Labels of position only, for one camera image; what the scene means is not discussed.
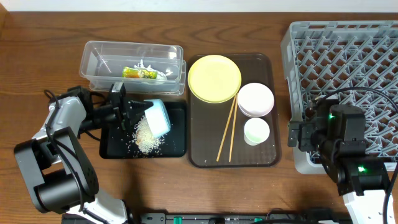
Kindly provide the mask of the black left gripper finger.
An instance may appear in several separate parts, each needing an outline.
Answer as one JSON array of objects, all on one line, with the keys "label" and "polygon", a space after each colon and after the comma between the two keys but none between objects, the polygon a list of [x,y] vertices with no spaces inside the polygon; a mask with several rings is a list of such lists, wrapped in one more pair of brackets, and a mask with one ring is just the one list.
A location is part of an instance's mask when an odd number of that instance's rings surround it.
[{"label": "black left gripper finger", "polygon": [[134,127],[144,115],[144,111],[134,110],[133,112],[129,112],[129,126]]},{"label": "black left gripper finger", "polygon": [[128,102],[129,111],[145,111],[153,106],[153,102],[151,101],[135,101],[129,100]]}]

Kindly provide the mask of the rice food waste pile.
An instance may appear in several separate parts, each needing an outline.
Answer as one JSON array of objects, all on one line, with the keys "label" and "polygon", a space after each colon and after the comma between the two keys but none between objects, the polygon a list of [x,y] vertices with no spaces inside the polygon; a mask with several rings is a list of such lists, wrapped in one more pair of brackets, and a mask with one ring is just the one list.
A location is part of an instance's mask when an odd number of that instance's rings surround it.
[{"label": "rice food waste pile", "polygon": [[138,153],[145,156],[148,156],[152,151],[158,153],[161,145],[165,142],[163,136],[156,138],[152,134],[145,115],[134,125],[134,132],[131,137],[132,139],[127,145],[127,151],[133,152],[133,149],[137,148]]}]

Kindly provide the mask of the light blue bowl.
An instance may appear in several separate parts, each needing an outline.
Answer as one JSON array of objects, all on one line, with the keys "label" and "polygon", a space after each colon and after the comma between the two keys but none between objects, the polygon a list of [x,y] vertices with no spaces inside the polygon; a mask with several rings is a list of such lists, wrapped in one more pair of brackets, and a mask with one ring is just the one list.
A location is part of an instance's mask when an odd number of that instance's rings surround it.
[{"label": "light blue bowl", "polygon": [[149,128],[155,138],[160,138],[171,129],[169,115],[164,102],[160,99],[146,100],[153,105],[145,110],[145,116]]}]

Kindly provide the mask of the yellow green snack wrapper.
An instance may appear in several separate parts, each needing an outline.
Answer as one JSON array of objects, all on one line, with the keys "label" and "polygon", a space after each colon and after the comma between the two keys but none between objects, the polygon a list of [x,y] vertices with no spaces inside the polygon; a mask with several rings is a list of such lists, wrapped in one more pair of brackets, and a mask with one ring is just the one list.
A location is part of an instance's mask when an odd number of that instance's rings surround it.
[{"label": "yellow green snack wrapper", "polygon": [[130,68],[124,67],[122,72],[123,78],[143,78],[143,79],[156,79],[157,72],[146,68]]}]

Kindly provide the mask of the white plastic bag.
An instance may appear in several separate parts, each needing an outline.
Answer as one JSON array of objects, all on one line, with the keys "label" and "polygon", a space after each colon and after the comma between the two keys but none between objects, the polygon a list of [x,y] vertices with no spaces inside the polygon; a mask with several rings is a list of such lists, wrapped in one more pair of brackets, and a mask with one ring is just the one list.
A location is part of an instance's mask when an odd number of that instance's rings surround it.
[{"label": "white plastic bag", "polygon": [[134,66],[134,70],[137,72],[138,78],[145,78],[151,80],[167,80],[168,77],[173,74],[173,71],[170,69],[166,69],[166,71],[162,72],[160,70],[156,70],[148,65],[147,67],[144,66],[143,59]]}]

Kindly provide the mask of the white green cup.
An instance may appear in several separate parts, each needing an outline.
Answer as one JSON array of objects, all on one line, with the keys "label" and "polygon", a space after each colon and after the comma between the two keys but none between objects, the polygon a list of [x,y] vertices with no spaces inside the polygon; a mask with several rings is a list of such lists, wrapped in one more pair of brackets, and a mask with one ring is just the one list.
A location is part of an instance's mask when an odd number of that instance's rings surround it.
[{"label": "white green cup", "polygon": [[250,146],[266,141],[270,133],[269,125],[262,118],[251,118],[244,124],[244,140]]}]

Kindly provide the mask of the pink shallow bowl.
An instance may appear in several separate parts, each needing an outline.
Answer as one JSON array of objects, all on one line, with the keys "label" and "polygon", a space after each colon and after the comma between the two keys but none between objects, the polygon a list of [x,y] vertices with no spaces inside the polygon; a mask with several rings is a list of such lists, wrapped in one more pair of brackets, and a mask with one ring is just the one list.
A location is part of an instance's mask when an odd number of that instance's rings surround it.
[{"label": "pink shallow bowl", "polygon": [[274,103],[273,92],[261,83],[248,83],[238,92],[239,109],[250,118],[259,118],[269,114]]}]

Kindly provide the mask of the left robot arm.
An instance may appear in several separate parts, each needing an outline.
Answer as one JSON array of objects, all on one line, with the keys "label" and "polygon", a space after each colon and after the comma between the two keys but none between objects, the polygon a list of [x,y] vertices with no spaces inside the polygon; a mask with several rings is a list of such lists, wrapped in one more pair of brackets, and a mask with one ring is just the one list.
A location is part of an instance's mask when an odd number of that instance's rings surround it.
[{"label": "left robot arm", "polygon": [[125,201],[99,187],[94,167],[79,137],[91,130],[116,126],[131,131],[153,104],[126,98],[123,83],[111,86],[104,103],[95,106],[94,93],[75,86],[62,95],[44,91],[49,115],[32,139],[17,144],[14,157],[34,207],[93,223],[134,223]]}]

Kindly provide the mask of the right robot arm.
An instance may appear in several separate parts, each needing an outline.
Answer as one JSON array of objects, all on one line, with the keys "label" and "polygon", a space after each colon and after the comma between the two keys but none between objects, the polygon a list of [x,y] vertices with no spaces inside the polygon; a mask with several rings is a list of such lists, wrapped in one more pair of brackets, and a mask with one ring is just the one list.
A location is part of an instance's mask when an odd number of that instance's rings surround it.
[{"label": "right robot arm", "polygon": [[366,154],[365,123],[361,108],[326,100],[310,120],[289,122],[288,145],[320,154],[353,223],[395,223],[391,193],[397,174],[390,177],[382,159]]}]

